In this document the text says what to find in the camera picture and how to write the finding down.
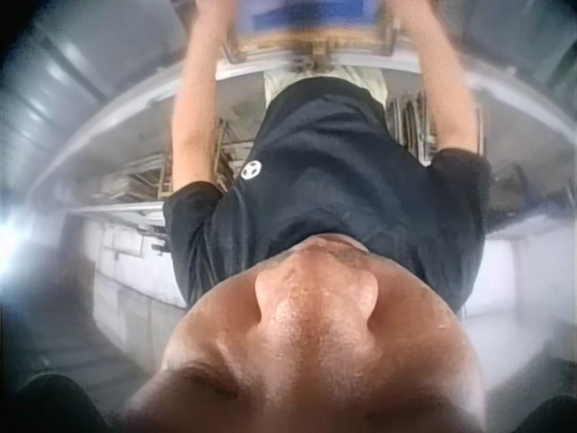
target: light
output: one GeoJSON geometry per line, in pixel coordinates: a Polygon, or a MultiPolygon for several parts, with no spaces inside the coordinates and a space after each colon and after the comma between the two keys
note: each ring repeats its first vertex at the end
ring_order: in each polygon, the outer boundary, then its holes
{"type": "Polygon", "coordinates": [[[0,226],[0,275],[8,268],[10,259],[22,241],[18,233],[7,226],[0,226]]]}

